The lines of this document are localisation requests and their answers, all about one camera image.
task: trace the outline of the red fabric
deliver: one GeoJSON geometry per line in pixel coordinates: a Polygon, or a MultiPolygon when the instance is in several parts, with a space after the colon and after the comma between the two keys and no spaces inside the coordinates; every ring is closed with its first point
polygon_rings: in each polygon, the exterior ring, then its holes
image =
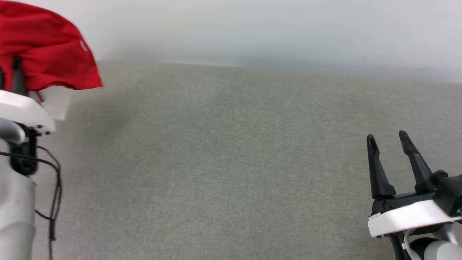
{"type": "Polygon", "coordinates": [[[21,57],[27,89],[101,87],[93,54],[79,30],[49,10],[0,0],[0,68],[11,90],[12,64],[21,57]]]}

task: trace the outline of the gray fabric surface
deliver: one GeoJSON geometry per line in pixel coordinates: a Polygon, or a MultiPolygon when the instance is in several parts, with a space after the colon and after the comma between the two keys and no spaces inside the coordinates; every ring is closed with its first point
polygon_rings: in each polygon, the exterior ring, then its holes
{"type": "MultiPolygon", "coordinates": [[[[56,259],[393,259],[371,238],[366,136],[398,193],[398,138],[462,169],[462,88],[348,76],[101,62],[40,143],[62,163],[56,259]]],[[[34,177],[48,212],[54,175],[34,177]]],[[[34,259],[47,258],[36,218],[34,259]]],[[[459,237],[461,229],[457,227],[459,237]]]]}

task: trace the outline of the black cable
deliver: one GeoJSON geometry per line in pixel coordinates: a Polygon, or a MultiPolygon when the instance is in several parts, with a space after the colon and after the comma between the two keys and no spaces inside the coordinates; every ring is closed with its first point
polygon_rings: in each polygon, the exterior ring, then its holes
{"type": "Polygon", "coordinates": [[[41,147],[41,146],[37,146],[37,147],[39,149],[44,150],[46,153],[48,153],[48,155],[56,162],[57,166],[47,160],[43,160],[43,159],[39,159],[36,157],[31,157],[31,156],[12,154],[12,153],[1,152],[1,151],[0,151],[0,155],[41,162],[41,163],[50,165],[56,171],[56,186],[55,186],[55,192],[53,194],[53,202],[51,205],[50,216],[48,217],[42,214],[41,212],[39,212],[38,210],[35,210],[35,212],[39,216],[49,221],[48,249],[49,249],[49,259],[52,260],[53,259],[52,243],[53,241],[56,241],[56,236],[55,236],[56,218],[58,217],[58,212],[61,207],[61,197],[62,197],[61,165],[58,162],[58,160],[51,154],[50,151],[48,151],[46,148],[41,147]]]}

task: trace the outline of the white wall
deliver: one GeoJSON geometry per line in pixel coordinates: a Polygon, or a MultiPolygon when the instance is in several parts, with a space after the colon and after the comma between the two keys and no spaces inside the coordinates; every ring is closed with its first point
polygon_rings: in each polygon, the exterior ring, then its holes
{"type": "Polygon", "coordinates": [[[462,83],[460,0],[25,0],[97,59],[155,59],[462,83]]]}

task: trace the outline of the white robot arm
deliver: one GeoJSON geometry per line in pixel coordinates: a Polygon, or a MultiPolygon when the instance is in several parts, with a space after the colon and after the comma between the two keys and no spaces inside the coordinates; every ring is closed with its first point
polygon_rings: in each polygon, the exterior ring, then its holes
{"type": "Polygon", "coordinates": [[[372,237],[389,237],[397,260],[462,259],[452,224],[462,221],[462,177],[448,177],[444,171],[432,173],[405,131],[400,131],[404,153],[411,162],[416,180],[415,193],[396,195],[379,160],[373,135],[367,137],[371,178],[372,237]],[[412,235],[432,234],[410,241],[412,235]]]}
{"type": "Polygon", "coordinates": [[[24,94],[24,82],[17,80],[22,72],[15,73],[15,93],[0,90],[0,260],[31,259],[35,184],[28,176],[37,170],[37,162],[45,162],[36,157],[36,138],[56,128],[53,117],[24,94]]]}

